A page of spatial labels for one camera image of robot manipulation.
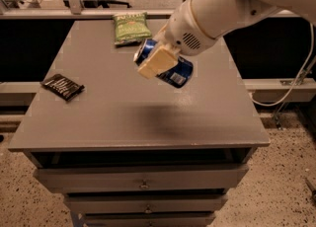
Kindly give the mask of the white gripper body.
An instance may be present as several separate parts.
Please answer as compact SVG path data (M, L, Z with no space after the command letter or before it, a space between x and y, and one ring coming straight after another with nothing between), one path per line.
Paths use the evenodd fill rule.
M171 15L166 25L154 36L164 45L171 45L179 53L194 56L216 43L196 21L192 8L193 0L187 0Z

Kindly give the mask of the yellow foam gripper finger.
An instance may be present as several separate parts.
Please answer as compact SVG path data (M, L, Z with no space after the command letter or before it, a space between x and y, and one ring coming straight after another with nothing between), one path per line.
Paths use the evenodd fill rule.
M146 79L156 77L178 64L178 53L179 50L169 44L160 45L149 53L149 57L140 64L137 72Z

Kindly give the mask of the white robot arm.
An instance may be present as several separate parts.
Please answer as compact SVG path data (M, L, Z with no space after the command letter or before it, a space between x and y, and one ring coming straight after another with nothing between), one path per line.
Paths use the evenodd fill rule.
M198 55L226 34L281 10L316 23L316 0L186 0L154 37L156 44L138 73L153 78L176 66L180 54Z

